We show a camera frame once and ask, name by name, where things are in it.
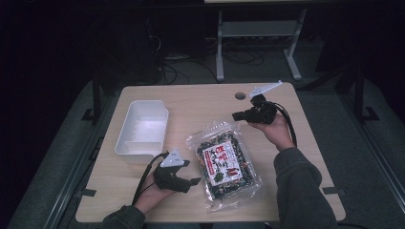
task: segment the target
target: dark background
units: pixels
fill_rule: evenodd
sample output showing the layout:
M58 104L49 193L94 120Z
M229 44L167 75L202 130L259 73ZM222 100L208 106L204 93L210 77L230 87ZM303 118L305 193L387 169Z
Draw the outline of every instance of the dark background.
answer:
M216 30L208 29L216 28L216 13L212 11L171 11L152 16L77 11L105 4L48 0L0 3L1 228L7 226L78 93L95 73L101 75L105 93L124 85L150 85L159 78L157 67L163 55L186 52L204 57L204 39L216 36ZM404 11L400 1L378 6L314 7L302 33L306 39L325 39L320 71L332 71L355 59L403 121ZM151 33L163 41L160 55L151 53Z

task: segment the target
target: hand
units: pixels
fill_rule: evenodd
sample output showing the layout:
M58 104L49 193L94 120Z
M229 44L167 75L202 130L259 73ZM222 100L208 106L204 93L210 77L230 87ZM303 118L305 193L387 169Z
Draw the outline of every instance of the hand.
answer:
M295 147L289 135L287 122L280 114L276 114L271 124L249 122L248 125L265 133L266 138L273 143L280 152Z
M170 197L175 191L169 189L160 189L155 184L153 173L151 173L143 183L142 190L144 190L134 204L134 206L143 214L147 214L149 211L157 207L164 199Z

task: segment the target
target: seaweed package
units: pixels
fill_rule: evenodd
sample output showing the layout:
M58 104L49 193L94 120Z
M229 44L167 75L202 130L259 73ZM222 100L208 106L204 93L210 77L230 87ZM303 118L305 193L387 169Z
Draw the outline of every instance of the seaweed package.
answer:
M262 186L236 122L214 123L186 143L200 161L208 211L251 202Z

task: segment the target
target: table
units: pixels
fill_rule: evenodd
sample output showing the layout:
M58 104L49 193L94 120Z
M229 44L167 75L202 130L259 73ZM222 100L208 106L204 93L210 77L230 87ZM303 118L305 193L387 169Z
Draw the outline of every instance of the table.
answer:
M201 177L198 160L187 149L188 136L204 129L213 121L232 119L231 114L251 107L249 98L238 100L236 93L248 95L254 87L265 84L215 84L141 86L125 88L118 100L106 136L98 153L87 190L95 190L93 197L84 196L76 212L80 222L100 222L122 205L132 202L146 165L130 165L115 153L115 146L131 102L135 100L162 100L169 111L164 150L178 148L188 167L178 171L178 177ZM320 188L334 187L330 174L316 144L304 111L294 88L289 83L265 93L267 100L277 102L288 111L298 146L304 155L322 173ZM229 211L207 213L203 204L203 182L192 186L187 194L177 193L166 199L146 216L147 222L215 222L215 221L277 221L276 176L272 165L277 154L275 147L264 135L240 122L243 142L249 151L253 166L263 181L263 197L245 206ZM338 220L345 210L337 194L325 195Z

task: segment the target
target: white tray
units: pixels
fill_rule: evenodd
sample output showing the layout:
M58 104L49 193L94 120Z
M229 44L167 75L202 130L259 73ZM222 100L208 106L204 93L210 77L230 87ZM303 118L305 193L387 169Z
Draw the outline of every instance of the white tray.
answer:
M168 110L160 100L137 100L129 106L116 153L129 163L149 164L162 153Z

